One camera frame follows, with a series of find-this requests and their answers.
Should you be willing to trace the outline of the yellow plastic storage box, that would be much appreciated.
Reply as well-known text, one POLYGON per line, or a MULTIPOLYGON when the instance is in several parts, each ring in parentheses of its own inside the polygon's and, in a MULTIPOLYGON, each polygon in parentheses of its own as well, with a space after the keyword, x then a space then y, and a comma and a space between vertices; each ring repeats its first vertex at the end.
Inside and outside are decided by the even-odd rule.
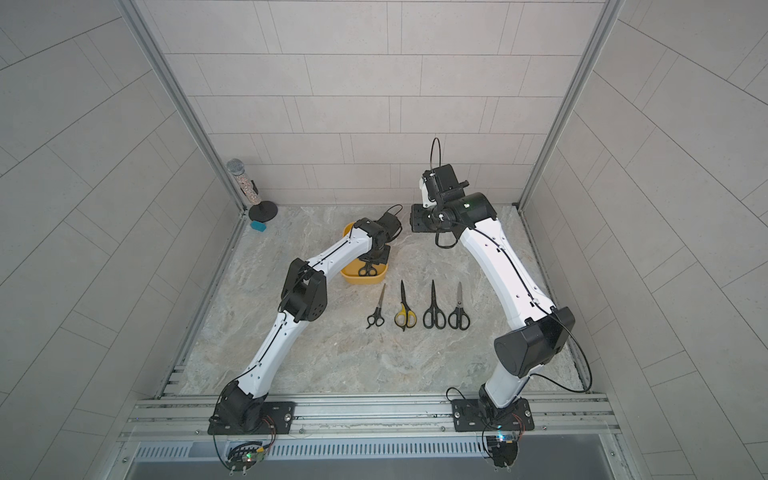
MULTIPOLYGON (((378 235, 382 230, 382 227, 378 226, 375 221, 365 219, 348 224, 343 234, 348 236, 354 227, 361 227, 365 231, 371 230, 375 235, 378 235)), ((342 276, 348 283, 371 285, 383 280, 387 271, 391 247, 386 243, 381 244, 378 249, 374 247, 342 269, 342 276)))

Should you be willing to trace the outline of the small black scissors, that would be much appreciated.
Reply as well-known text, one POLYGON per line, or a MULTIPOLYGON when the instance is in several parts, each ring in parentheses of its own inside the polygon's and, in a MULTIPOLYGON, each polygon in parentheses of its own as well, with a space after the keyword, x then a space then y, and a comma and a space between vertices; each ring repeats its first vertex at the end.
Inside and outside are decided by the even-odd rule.
POLYGON ((382 286, 377 305, 371 315, 367 317, 367 327, 381 327, 385 323, 385 319, 382 315, 383 300, 386 292, 386 285, 382 286))

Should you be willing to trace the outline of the yellow black handled scissors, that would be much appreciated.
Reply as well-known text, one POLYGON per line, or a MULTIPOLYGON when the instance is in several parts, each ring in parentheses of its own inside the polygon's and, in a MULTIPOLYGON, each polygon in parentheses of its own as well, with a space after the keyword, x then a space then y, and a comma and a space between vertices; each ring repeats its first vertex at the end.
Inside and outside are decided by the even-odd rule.
POLYGON ((400 311, 394 316, 394 322, 402 331, 416 326, 418 318, 407 302, 404 282, 400 282, 400 311))

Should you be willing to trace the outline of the all black scissors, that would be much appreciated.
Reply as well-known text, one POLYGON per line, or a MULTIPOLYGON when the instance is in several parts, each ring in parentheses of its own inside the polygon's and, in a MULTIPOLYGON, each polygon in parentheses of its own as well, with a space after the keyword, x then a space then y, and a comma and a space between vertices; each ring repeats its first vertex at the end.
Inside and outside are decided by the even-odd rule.
POLYGON ((430 304, 422 316, 422 323, 426 329, 437 328, 442 330, 447 326, 446 315, 437 304, 434 280, 431 281, 430 304))

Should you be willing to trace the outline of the silver blade black scissors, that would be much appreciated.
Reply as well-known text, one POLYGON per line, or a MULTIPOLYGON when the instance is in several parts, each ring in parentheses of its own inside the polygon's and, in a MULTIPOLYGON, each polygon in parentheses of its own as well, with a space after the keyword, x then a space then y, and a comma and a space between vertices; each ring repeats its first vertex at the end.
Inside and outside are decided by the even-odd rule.
POLYGON ((448 315, 447 323, 452 329, 461 331, 467 330, 471 325, 471 320, 464 310, 462 283, 458 284, 457 304, 454 310, 448 315))

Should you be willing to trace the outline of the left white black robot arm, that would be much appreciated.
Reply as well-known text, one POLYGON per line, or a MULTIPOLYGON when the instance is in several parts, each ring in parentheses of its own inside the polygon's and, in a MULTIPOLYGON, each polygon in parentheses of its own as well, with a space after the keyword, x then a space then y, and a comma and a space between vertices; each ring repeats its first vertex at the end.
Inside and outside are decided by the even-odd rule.
POLYGON ((275 322, 246 370, 222 389, 209 419, 210 435, 253 434, 266 415, 271 384, 299 335, 328 305, 328 281, 360 256, 378 260, 402 231, 396 215, 362 218, 322 253, 294 259, 288 269, 275 322))

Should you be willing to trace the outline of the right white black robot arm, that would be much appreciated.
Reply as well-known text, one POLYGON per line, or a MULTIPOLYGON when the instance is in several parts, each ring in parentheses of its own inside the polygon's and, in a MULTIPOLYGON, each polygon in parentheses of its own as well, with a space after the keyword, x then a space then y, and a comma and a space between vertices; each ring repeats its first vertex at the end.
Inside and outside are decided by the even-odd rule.
POLYGON ((415 233, 451 233, 478 262, 495 291, 511 331, 494 340, 498 364, 479 390, 480 416, 501 419, 532 375, 560 353, 575 317, 542 292, 513 251, 498 215, 482 193, 466 194, 451 165, 426 170, 422 203, 411 208, 415 233))

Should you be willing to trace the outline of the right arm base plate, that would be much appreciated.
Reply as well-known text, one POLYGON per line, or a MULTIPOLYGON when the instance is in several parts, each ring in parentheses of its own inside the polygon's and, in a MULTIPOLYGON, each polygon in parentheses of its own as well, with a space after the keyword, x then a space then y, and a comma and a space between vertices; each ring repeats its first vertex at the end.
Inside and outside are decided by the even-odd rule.
POLYGON ((485 406, 479 399, 471 398, 452 399, 450 404, 456 432, 528 432, 535 429, 529 403, 524 398, 504 409, 497 409, 493 404, 485 406))

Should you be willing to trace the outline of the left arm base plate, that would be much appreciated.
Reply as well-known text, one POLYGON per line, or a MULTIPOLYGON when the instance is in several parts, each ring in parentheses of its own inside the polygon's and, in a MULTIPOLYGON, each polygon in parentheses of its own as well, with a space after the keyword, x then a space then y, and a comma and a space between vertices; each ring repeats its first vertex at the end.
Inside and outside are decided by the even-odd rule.
POLYGON ((294 402, 221 402, 209 418, 209 435, 287 434, 293 422, 294 402))

